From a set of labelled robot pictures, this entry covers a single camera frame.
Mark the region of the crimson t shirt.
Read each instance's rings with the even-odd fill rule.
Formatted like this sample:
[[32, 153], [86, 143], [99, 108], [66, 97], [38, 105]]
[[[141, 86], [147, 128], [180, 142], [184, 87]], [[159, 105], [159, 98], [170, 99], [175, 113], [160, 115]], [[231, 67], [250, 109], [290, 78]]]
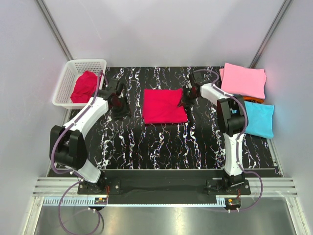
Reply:
[[85, 71], [76, 81], [70, 96], [71, 101], [73, 103], [88, 103], [96, 90], [97, 81], [98, 76], [95, 73]]
[[177, 124], [188, 121], [184, 107], [179, 106], [182, 89], [151, 90], [143, 93], [142, 116], [145, 124]]

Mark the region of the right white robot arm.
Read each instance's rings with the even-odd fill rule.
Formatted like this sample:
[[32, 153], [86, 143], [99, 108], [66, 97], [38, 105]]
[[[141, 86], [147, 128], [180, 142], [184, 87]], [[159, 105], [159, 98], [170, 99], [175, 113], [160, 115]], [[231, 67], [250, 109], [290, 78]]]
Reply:
[[242, 95], [230, 94], [215, 85], [220, 76], [209, 82], [201, 74], [205, 69], [197, 70], [188, 75], [189, 85], [183, 88], [178, 106], [191, 106], [198, 97], [209, 100], [217, 107], [217, 122], [224, 135], [225, 165], [223, 177], [217, 182], [214, 190], [223, 190], [233, 194], [245, 183], [245, 173], [242, 164], [242, 145], [248, 118]]

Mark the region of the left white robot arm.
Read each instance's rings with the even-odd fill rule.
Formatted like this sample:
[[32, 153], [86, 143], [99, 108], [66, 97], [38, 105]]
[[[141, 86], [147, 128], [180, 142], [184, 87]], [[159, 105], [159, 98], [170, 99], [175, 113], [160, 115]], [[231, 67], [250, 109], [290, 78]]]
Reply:
[[110, 80], [104, 89], [97, 89], [92, 94], [85, 107], [73, 119], [51, 129], [49, 158], [55, 173], [64, 173], [55, 168], [54, 164], [57, 163], [81, 178], [92, 192], [100, 194], [107, 188], [104, 173], [88, 159], [85, 137], [107, 112], [115, 120], [131, 115], [125, 91], [123, 82]]

